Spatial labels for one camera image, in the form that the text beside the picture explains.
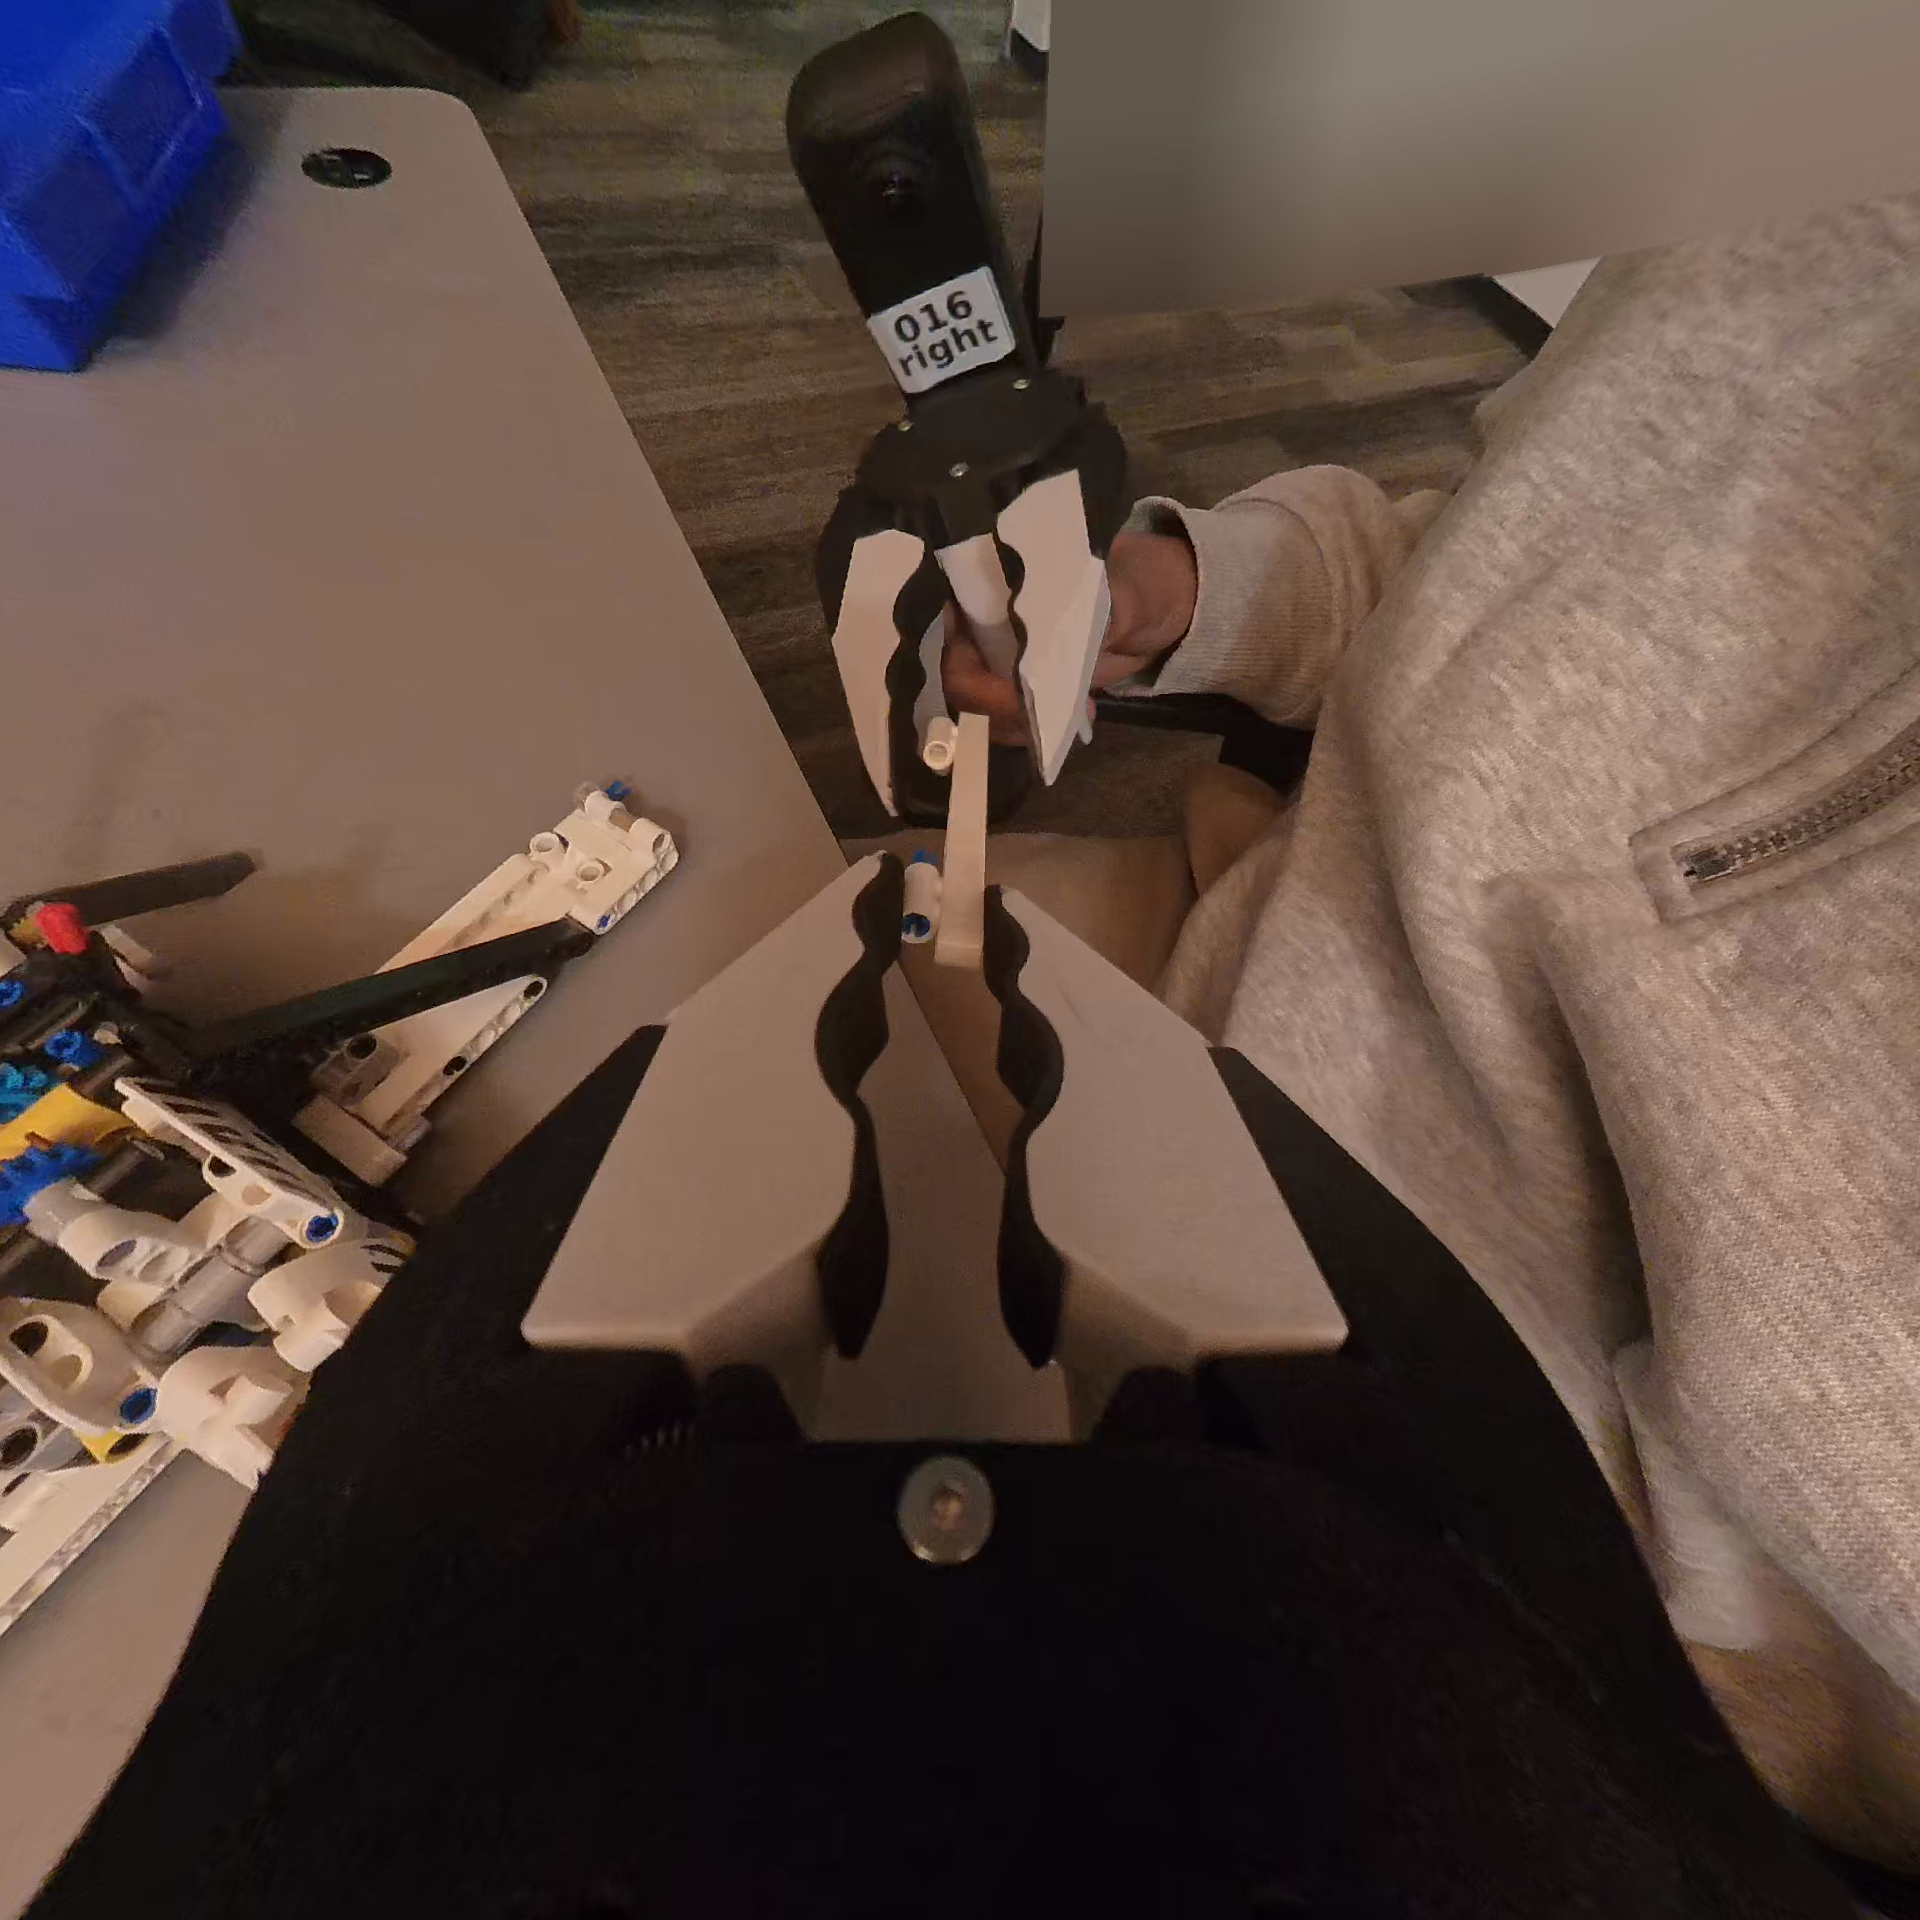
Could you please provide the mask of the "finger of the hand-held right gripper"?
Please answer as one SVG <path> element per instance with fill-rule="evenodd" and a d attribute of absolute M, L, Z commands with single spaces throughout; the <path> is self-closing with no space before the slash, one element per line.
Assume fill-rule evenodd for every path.
<path fill-rule="evenodd" d="M 839 612 L 832 621 L 832 658 L 848 696 L 848 717 L 865 772 L 878 803 L 899 815 L 895 778 L 895 695 L 890 668 L 906 645 L 896 604 L 922 567 L 922 540 L 904 530 L 872 533 L 853 541 Z"/>
<path fill-rule="evenodd" d="M 1027 742 L 1041 779 L 1057 783 L 1072 744 L 1090 739 L 1090 682 L 1113 610 L 1082 474 L 1058 470 L 1027 487 L 1000 515 L 998 543 L 1019 568 L 1010 615 Z"/>

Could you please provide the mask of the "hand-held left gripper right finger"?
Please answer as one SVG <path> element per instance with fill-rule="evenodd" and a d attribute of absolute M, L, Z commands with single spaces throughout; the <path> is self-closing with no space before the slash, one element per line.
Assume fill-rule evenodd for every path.
<path fill-rule="evenodd" d="M 1018 1107 L 1000 1309 L 1064 1370 L 1331 1354 L 1349 1323 L 1209 1045 L 1015 888 L 984 903 Z"/>

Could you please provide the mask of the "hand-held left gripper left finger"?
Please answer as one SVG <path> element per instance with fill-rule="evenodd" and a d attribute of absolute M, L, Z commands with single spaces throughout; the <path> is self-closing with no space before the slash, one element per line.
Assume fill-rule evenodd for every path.
<path fill-rule="evenodd" d="M 901 859 L 866 855 L 675 1010 L 522 1318 L 531 1347 L 863 1356 L 891 1252 L 863 1082 L 899 952 Z"/>

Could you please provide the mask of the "long white lego beam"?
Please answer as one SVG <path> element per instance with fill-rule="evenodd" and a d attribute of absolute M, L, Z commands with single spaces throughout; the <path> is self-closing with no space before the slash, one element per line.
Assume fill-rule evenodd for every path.
<path fill-rule="evenodd" d="M 923 762 L 950 778 L 945 851 L 904 866 L 901 933 L 943 968 L 978 971 L 985 947 L 991 722 L 978 714 L 928 725 Z"/>

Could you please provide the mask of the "zebra striped lego airplane model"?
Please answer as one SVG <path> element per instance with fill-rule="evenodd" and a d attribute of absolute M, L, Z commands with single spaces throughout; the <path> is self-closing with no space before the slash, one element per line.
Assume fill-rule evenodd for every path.
<path fill-rule="evenodd" d="M 376 973 L 213 1023 L 128 925 L 253 855 L 5 901 L 5 1630 L 178 1460 L 259 1488 L 416 1248 L 391 1186 L 435 1107 L 680 858 L 584 787 Z"/>

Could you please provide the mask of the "person's right forearm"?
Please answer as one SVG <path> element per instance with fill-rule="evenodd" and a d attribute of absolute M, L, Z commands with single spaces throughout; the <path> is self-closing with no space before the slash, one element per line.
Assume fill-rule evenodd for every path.
<path fill-rule="evenodd" d="M 1192 610 L 1113 695 L 1225 700 L 1313 726 L 1341 658 L 1453 498 L 1390 496 L 1344 467 L 1281 470 L 1209 509 L 1142 496 L 1123 533 L 1192 555 Z"/>

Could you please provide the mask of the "person's right hand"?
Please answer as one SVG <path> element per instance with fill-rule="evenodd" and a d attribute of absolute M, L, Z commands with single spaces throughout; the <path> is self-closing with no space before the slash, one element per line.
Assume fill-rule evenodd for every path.
<path fill-rule="evenodd" d="M 1186 637 L 1199 596 L 1192 541 L 1186 534 L 1115 534 L 1110 590 L 1111 615 L 1090 677 L 1094 695 L 1137 682 Z M 1002 748 L 1027 742 L 1018 682 L 993 671 L 955 604 L 945 610 L 943 682 L 950 714 L 984 716 L 991 740 Z"/>

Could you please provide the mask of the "black office chair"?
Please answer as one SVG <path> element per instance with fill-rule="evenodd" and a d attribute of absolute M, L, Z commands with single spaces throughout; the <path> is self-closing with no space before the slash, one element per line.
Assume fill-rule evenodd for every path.
<path fill-rule="evenodd" d="M 1144 695 L 1104 687 L 1094 695 L 1095 717 L 1119 726 L 1213 735 L 1219 763 L 1247 772 L 1281 795 L 1306 782 L 1313 731 L 1282 726 L 1253 706 L 1213 693 Z"/>

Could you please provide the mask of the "blue plastic bin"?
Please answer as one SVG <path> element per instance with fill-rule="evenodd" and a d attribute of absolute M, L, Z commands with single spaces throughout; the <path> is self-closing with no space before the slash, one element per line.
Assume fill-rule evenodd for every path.
<path fill-rule="evenodd" d="M 3 5 L 3 366 L 83 367 L 229 131 L 227 3 Z"/>

